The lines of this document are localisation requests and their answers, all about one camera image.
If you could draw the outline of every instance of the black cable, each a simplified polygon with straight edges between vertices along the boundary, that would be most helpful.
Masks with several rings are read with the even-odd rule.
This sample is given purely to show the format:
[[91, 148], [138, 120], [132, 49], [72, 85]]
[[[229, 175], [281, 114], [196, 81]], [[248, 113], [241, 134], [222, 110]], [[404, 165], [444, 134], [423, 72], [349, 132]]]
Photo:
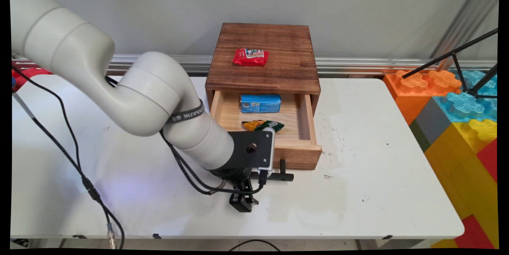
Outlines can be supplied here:
[[[62, 145], [60, 145], [60, 143], [55, 139], [55, 137], [53, 137], [53, 135], [51, 135], [51, 133], [46, 130], [46, 128], [44, 128], [44, 126], [42, 126], [42, 124], [34, 117], [32, 118], [33, 122], [36, 123], [36, 125], [55, 143], [55, 145], [64, 153], [64, 155], [66, 156], [67, 159], [69, 159], [69, 161], [71, 162], [71, 164], [74, 166], [74, 168], [78, 171], [78, 173], [80, 173], [80, 175], [82, 176], [82, 180], [84, 181], [88, 181], [89, 182], [89, 179], [83, 174], [82, 170], [80, 168], [78, 168], [78, 165], [76, 165], [76, 163], [72, 160], [71, 156], [69, 155], [69, 153], [67, 153], [67, 151], [65, 150], [64, 147], [62, 147]], [[93, 188], [93, 192], [95, 192], [97, 194], [98, 197], [94, 197], [94, 195], [92, 195], [92, 199], [94, 199], [95, 201], [97, 201], [103, 208], [104, 210], [104, 213], [106, 215], [106, 219], [107, 219], [107, 222], [109, 223], [109, 216], [111, 216], [113, 218], [113, 221], [115, 221], [115, 223], [117, 224], [117, 226], [119, 227], [120, 229], [120, 234], [121, 234], [121, 237], [120, 237], [120, 247], [119, 249], [122, 249], [123, 246], [124, 246], [124, 239], [125, 239], [125, 234], [124, 234], [124, 228], [122, 228], [122, 225], [120, 224], [120, 222], [117, 220], [117, 218], [113, 215], [113, 213], [111, 213], [111, 211], [109, 211], [109, 209], [106, 207], [106, 205], [104, 205], [104, 203], [102, 202], [102, 200], [100, 199], [100, 196], [99, 196], [99, 193], [97, 192], [97, 190], [94, 188], [94, 186], [91, 186], [91, 188]]]
[[184, 164], [185, 167], [187, 168], [187, 170], [189, 170], [189, 172], [191, 172], [191, 174], [193, 175], [193, 177], [205, 188], [209, 189], [209, 190], [214, 190], [214, 191], [220, 191], [220, 192], [228, 192], [228, 193], [237, 193], [239, 195], [254, 195], [255, 193], [259, 192], [260, 190], [262, 190], [263, 188], [263, 185], [260, 184], [260, 186], [258, 186], [257, 189], [255, 190], [252, 190], [252, 191], [243, 191], [243, 190], [233, 190], [233, 189], [224, 189], [224, 188], [217, 188], [217, 187], [211, 187], [207, 184], [205, 184], [197, 175], [196, 173], [194, 173], [194, 171], [191, 169], [191, 167], [187, 164], [187, 162], [180, 156], [180, 154], [175, 150], [175, 148], [173, 147], [173, 145], [164, 137], [164, 134], [162, 132], [162, 130], [160, 130], [160, 135], [162, 137], [162, 139], [164, 140], [164, 142], [169, 146], [169, 148], [171, 149], [171, 151], [173, 152], [173, 155], [175, 156], [175, 160], [177, 161], [177, 164], [179, 165], [179, 167], [181, 167], [181, 170], [182, 172], [184, 173], [185, 177], [187, 178], [187, 180], [191, 183], [191, 185], [193, 185], [193, 187], [198, 190], [198, 192], [200, 193], [203, 193], [204, 195], [209, 195], [209, 193], [207, 192], [203, 192], [201, 189], [199, 189], [196, 184], [189, 178], [189, 175], [187, 174], [187, 172], [182, 168], [181, 164]]
[[37, 84], [36, 82], [32, 81], [30, 78], [26, 77], [24, 74], [22, 74], [14, 66], [12, 68], [14, 70], [16, 70], [16, 72], [18, 72], [18, 74], [22, 75], [25, 79], [27, 79], [27, 81], [29, 81], [31, 84], [33, 84], [36, 87], [41, 88], [41, 89], [49, 92], [50, 94], [54, 95], [58, 99], [58, 101], [60, 102], [60, 106], [62, 107], [62, 113], [64, 114], [64, 119], [66, 120], [67, 127], [69, 128], [69, 132], [71, 133], [71, 135], [73, 137], [73, 140], [74, 140], [74, 144], [76, 146], [76, 159], [78, 159], [78, 164], [76, 164], [76, 162], [73, 161], [72, 157], [69, 155], [69, 153], [67, 153], [67, 150], [65, 150], [65, 148], [57, 141], [57, 139], [55, 137], [53, 137], [53, 135], [51, 135], [51, 133], [38, 121], [38, 119], [36, 119], [35, 116], [32, 115], [31, 119], [46, 134], [46, 136], [48, 136], [55, 143], [55, 145], [62, 151], [62, 153], [66, 156], [66, 158], [71, 162], [71, 164], [74, 166], [76, 171], [78, 171], [78, 173], [81, 175], [82, 182], [83, 182], [85, 188], [87, 189], [87, 191], [89, 192], [89, 194], [91, 195], [92, 199], [97, 201], [102, 206], [103, 211], [104, 211], [104, 215], [105, 215], [106, 220], [107, 220], [107, 223], [108, 224], [110, 223], [110, 220], [109, 220], [110, 216], [113, 218], [113, 220], [115, 221], [115, 223], [119, 227], [120, 233], [122, 235], [121, 239], [120, 239], [120, 248], [119, 248], [119, 249], [122, 249], [122, 247], [124, 246], [124, 239], [125, 239], [124, 228], [122, 228], [122, 225], [116, 219], [116, 217], [113, 215], [113, 213], [111, 213], [111, 211], [109, 211], [109, 209], [106, 207], [106, 205], [104, 205], [104, 203], [100, 199], [99, 192], [97, 192], [97, 190], [95, 189], [94, 185], [90, 182], [90, 180], [83, 173], [81, 166], [79, 166], [80, 162], [79, 162], [79, 155], [78, 155], [78, 141], [76, 141], [76, 138], [74, 137], [74, 133], [72, 131], [71, 125], [69, 124], [69, 121], [67, 120], [67, 114], [65, 112], [64, 102], [53, 91], [51, 91], [48, 88], [46, 88], [44, 86], [41, 86], [41, 85]]
[[102, 205], [102, 208], [104, 208], [106, 210], [106, 212], [113, 218], [113, 221], [115, 221], [115, 224], [117, 224], [117, 226], [119, 227], [119, 229], [120, 229], [120, 246], [119, 246], [119, 249], [123, 249], [124, 248], [124, 240], [125, 240], [124, 228], [122, 228], [122, 225], [117, 220], [115, 215], [113, 215], [113, 213], [111, 213], [111, 211], [109, 211], [109, 209], [104, 205], [104, 203], [102, 203], [102, 201], [100, 202], [100, 204]]
[[184, 167], [182, 166], [182, 163], [180, 162], [180, 160], [178, 159], [178, 157], [176, 155], [176, 150], [174, 151], [174, 149], [173, 149], [173, 145], [165, 139], [165, 137], [164, 137], [164, 135], [162, 133], [162, 130], [160, 130], [159, 133], [161, 134], [162, 138], [164, 139], [166, 144], [168, 144], [168, 146], [170, 147], [171, 151], [173, 152], [173, 156], [175, 157], [175, 161], [177, 161], [177, 164], [178, 164], [180, 170], [182, 170], [182, 173], [185, 175], [187, 181], [189, 181], [189, 183], [194, 187], [194, 189], [198, 190], [198, 192], [202, 193], [203, 195], [210, 195], [210, 191], [202, 190], [201, 188], [196, 186], [196, 184], [192, 181], [191, 177], [189, 177], [187, 172], [184, 170]]
[[111, 87], [116, 87], [117, 84], [118, 84], [118, 81], [116, 81], [115, 79], [109, 77], [108, 75], [104, 76], [104, 79], [106, 79], [106, 81], [108, 82], [108, 84], [111, 86]]
[[41, 85], [37, 84], [36, 82], [32, 81], [32, 79], [30, 79], [28, 76], [23, 74], [20, 70], [18, 70], [18, 68], [15, 68], [14, 65], [11, 65], [11, 66], [18, 74], [20, 74], [20, 76], [22, 76], [24, 79], [26, 79], [26, 81], [29, 81], [32, 85], [36, 86], [37, 88], [43, 89], [44, 91], [52, 94], [53, 96], [55, 96], [58, 99], [58, 101], [60, 102], [60, 107], [62, 107], [62, 114], [64, 114], [65, 123], [67, 125], [67, 128], [69, 129], [69, 132], [71, 133], [72, 140], [74, 141], [74, 146], [76, 148], [76, 162], [78, 163], [78, 168], [81, 170], [82, 165], [80, 164], [80, 153], [78, 151], [78, 141], [76, 140], [76, 137], [74, 136], [74, 133], [71, 128], [71, 124], [69, 124], [69, 120], [67, 119], [67, 114], [65, 112], [64, 102], [62, 101], [62, 98], [60, 98], [55, 92], [49, 90], [48, 88], [41, 86]]
[[269, 244], [270, 246], [274, 247], [274, 249], [276, 249], [277, 251], [281, 251], [279, 248], [277, 248], [276, 246], [274, 246], [274, 244], [272, 244], [272, 243], [270, 243], [270, 242], [268, 242], [268, 241], [260, 240], [260, 239], [252, 239], [252, 240], [247, 240], [247, 241], [242, 242], [241, 244], [236, 245], [236, 246], [235, 246], [235, 247], [233, 247], [232, 249], [228, 250], [228, 252], [233, 251], [235, 248], [240, 247], [240, 246], [242, 246], [242, 245], [244, 245], [244, 244], [246, 244], [246, 243], [254, 242], [254, 241], [258, 241], [258, 242], [263, 242], [263, 243]]

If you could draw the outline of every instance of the cable connector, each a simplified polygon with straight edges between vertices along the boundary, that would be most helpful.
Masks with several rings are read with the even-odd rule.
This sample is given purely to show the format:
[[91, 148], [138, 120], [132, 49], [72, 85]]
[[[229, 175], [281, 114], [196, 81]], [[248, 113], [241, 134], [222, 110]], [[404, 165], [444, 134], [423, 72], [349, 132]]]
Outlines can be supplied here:
[[269, 171], [268, 170], [259, 170], [258, 172], [260, 173], [260, 177], [258, 178], [258, 183], [260, 185], [265, 185], [267, 183], [267, 177], [268, 177]]
[[115, 244], [115, 232], [113, 232], [113, 227], [111, 227], [111, 222], [108, 223], [108, 241], [109, 241], [109, 249], [117, 249], [117, 245]]
[[99, 195], [99, 192], [97, 192], [97, 190], [95, 189], [92, 182], [90, 182], [90, 180], [87, 179], [86, 177], [82, 177], [82, 183], [83, 186], [85, 186], [85, 189], [89, 192], [90, 197], [100, 203], [101, 196]]

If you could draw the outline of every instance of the open drawer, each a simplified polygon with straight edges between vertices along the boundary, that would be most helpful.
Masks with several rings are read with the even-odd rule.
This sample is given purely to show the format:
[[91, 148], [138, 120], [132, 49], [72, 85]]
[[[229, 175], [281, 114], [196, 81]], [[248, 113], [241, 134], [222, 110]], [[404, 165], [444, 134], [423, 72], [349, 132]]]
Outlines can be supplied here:
[[246, 130], [242, 121], [270, 120], [285, 126], [276, 133], [274, 168], [286, 160], [288, 169], [315, 169], [322, 146], [317, 145], [311, 98], [308, 94], [279, 94], [279, 113], [242, 113], [240, 93], [215, 91], [210, 116], [228, 132]]

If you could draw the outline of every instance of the blue package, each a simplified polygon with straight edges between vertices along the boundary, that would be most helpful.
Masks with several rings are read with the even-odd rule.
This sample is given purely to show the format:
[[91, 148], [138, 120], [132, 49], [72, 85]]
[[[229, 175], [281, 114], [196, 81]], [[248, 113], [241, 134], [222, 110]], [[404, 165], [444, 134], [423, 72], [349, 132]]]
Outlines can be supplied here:
[[242, 113], [279, 113], [280, 107], [279, 95], [240, 95]]

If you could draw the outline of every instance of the red building block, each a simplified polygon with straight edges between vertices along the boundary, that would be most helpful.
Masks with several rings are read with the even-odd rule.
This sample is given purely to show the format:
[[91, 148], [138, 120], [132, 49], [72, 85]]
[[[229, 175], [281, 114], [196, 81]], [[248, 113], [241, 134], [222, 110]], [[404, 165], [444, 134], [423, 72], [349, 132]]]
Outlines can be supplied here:
[[473, 215], [462, 222], [465, 233], [455, 239], [458, 248], [495, 249]]
[[494, 139], [478, 153], [478, 159], [497, 182], [497, 139]]

